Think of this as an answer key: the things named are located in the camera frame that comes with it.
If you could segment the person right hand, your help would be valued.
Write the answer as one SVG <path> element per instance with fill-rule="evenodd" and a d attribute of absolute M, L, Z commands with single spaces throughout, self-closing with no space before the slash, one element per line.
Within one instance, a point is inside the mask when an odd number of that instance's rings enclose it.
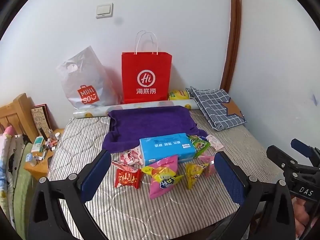
<path fill-rule="evenodd" d="M 295 215 L 296 238 L 299 238 L 304 232 L 305 226 L 310 219 L 305 209 L 305 200 L 296 198 L 293 202 L 293 210 Z"/>

